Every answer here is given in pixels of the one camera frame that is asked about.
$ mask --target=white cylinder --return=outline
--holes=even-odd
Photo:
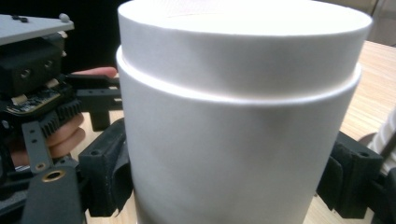
[[[302,223],[371,19],[314,1],[155,2],[119,9],[138,223]]]

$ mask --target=tabletop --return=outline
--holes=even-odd
[[[341,131],[354,138],[361,139],[369,133],[375,133],[386,121],[390,111],[396,106],[396,48],[366,42],[359,63],[362,67],[361,82],[352,98]],[[89,115],[84,114],[82,128],[87,137],[73,155],[85,148],[99,133],[91,128]],[[111,120],[122,118],[121,111],[111,112]],[[305,217],[304,224],[363,224],[370,223],[373,212],[368,210],[365,219],[342,219],[330,211],[319,196],[314,197]],[[133,196],[124,209],[113,217],[90,217],[88,224],[135,224],[136,214]]]

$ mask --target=human hand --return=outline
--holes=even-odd
[[[106,75],[114,77],[117,69],[114,67],[98,67],[85,71],[78,71],[74,74],[80,75]],[[66,122],[60,129],[49,136],[46,140],[52,158],[60,158],[70,153],[85,138],[85,132],[79,126],[84,121],[82,114],[74,116]],[[9,146],[11,157],[15,166],[28,165],[24,143],[22,141],[12,142]]]

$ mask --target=white cup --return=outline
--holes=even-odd
[[[313,1],[135,0],[119,16],[138,223],[302,223],[371,19]]]

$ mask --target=wooden table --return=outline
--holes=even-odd
[[[341,131],[359,140],[368,133],[378,131],[387,119],[389,112],[396,106],[396,48],[366,42],[359,62],[362,66],[362,78],[349,106]],[[83,128],[87,137],[74,151],[77,155],[99,133],[91,128],[89,116]],[[112,112],[112,120],[123,117],[122,112]],[[304,224],[358,224],[370,223],[373,212],[370,210],[366,219],[342,219],[327,209],[319,197],[314,197],[306,215]],[[134,200],[131,198],[124,209],[113,217],[88,217],[88,224],[135,224]]]

